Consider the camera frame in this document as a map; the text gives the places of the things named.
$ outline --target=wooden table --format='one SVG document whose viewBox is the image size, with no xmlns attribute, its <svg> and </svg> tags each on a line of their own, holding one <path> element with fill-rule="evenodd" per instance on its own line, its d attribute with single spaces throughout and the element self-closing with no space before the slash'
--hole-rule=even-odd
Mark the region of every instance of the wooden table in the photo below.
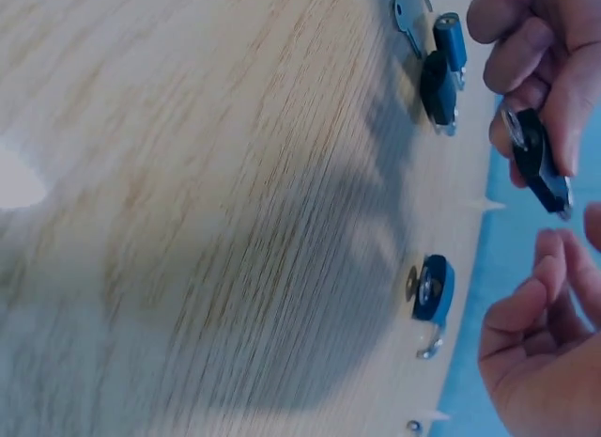
<svg viewBox="0 0 601 437">
<path fill-rule="evenodd" d="M 458 135 L 435 135 L 390 1 L 0 0 L 0 144 L 47 188 L 0 214 L 0 435 L 427 426 L 494 97 L 469 43 Z M 405 3 L 432 50 L 435 15 Z M 420 361 L 397 299 L 432 252 L 457 286 Z"/>
</svg>

